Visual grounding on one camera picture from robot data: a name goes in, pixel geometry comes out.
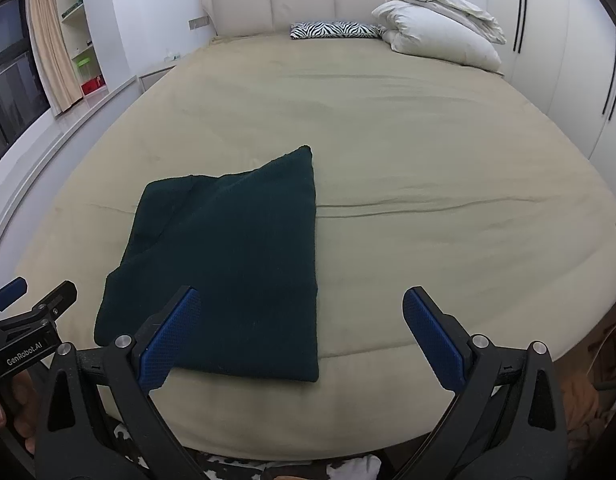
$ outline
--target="red box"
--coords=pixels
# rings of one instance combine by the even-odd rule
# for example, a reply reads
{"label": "red box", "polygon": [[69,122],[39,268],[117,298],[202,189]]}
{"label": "red box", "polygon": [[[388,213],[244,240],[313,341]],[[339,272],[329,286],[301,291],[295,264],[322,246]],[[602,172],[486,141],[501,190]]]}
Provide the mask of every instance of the red box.
{"label": "red box", "polygon": [[83,95],[88,95],[89,93],[94,92],[97,88],[101,88],[105,85],[104,77],[102,75],[98,75],[95,78],[92,78],[90,81],[86,81],[81,85],[81,89],[83,90]]}

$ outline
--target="white duvet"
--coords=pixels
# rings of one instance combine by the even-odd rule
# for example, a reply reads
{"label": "white duvet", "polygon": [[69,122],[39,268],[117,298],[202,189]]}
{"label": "white duvet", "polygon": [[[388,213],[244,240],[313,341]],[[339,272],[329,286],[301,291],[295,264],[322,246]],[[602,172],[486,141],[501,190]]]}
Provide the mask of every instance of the white duvet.
{"label": "white duvet", "polygon": [[466,0],[386,0],[373,16],[392,49],[496,72],[501,59],[491,43],[506,38],[497,20]]}

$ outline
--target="wall shelf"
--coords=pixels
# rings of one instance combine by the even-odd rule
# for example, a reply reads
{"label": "wall shelf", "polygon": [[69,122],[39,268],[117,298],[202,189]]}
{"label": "wall shelf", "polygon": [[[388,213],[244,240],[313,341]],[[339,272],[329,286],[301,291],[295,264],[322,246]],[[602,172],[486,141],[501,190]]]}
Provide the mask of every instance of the wall shelf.
{"label": "wall shelf", "polygon": [[65,18],[61,19],[61,23],[69,22],[78,17],[82,17],[82,18],[86,17],[86,9],[83,6],[83,4],[80,4],[76,9],[70,10],[70,13],[67,14]]}
{"label": "wall shelf", "polygon": [[70,56],[70,59],[72,59],[74,61],[77,57],[83,56],[86,52],[92,50],[93,48],[94,48],[94,45],[90,45],[88,47],[85,47],[81,52],[78,52],[77,54],[74,54],[73,56]]}

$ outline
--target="mattress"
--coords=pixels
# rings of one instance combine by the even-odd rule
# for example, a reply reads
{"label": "mattress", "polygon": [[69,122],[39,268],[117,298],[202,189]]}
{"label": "mattress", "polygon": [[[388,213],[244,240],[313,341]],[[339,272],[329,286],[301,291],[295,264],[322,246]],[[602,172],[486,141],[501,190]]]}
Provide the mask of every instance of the mattress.
{"label": "mattress", "polygon": [[[140,97],[69,177],[18,272],[62,280],[78,348],[147,183],[252,170],[307,144],[317,189],[315,384],[175,369],[151,396],[184,446],[302,460],[396,444],[451,400],[401,314],[425,290],[470,333],[553,357],[616,300],[616,200],[500,76],[377,40],[258,36],[198,50]],[[105,394],[111,413],[114,405]]]}

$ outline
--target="window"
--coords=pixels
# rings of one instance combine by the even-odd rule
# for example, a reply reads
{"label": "window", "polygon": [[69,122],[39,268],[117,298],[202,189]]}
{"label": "window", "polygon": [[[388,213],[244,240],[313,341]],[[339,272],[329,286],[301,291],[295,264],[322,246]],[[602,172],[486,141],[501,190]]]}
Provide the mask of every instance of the window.
{"label": "window", "polygon": [[34,64],[24,0],[0,3],[0,158],[50,105]]}

